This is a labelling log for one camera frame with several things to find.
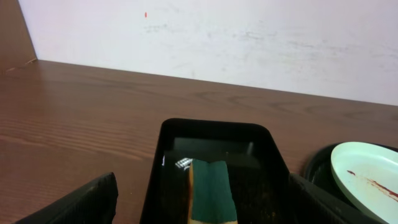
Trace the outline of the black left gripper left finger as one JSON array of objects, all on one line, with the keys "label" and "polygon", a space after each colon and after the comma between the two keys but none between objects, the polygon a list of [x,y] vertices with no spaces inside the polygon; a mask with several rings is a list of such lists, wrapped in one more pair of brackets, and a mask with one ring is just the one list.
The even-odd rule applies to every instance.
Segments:
[{"label": "black left gripper left finger", "polygon": [[110,172],[58,199],[45,208],[22,218],[18,223],[109,224],[116,214],[118,186]]}]

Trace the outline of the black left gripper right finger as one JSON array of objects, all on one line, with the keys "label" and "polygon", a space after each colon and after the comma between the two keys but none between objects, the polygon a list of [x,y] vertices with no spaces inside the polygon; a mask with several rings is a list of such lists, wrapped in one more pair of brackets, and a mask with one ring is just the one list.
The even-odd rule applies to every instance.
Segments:
[{"label": "black left gripper right finger", "polygon": [[289,175],[289,202],[299,223],[379,224],[297,174]]}]

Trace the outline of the mint plate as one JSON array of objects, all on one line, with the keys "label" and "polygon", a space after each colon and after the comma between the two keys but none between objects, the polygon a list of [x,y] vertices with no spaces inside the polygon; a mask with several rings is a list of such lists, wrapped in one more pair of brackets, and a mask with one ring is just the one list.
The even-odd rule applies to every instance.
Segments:
[{"label": "mint plate", "polygon": [[365,142],[344,142],[330,156],[331,173],[345,197],[381,223],[397,223],[397,152]]}]

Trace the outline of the yellow green scrub sponge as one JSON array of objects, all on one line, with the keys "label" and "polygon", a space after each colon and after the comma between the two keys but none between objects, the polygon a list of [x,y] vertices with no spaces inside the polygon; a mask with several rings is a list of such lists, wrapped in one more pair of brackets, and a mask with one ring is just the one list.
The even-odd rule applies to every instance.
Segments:
[{"label": "yellow green scrub sponge", "polygon": [[188,179],[188,223],[238,223],[228,168],[224,161],[194,159],[190,164]]}]

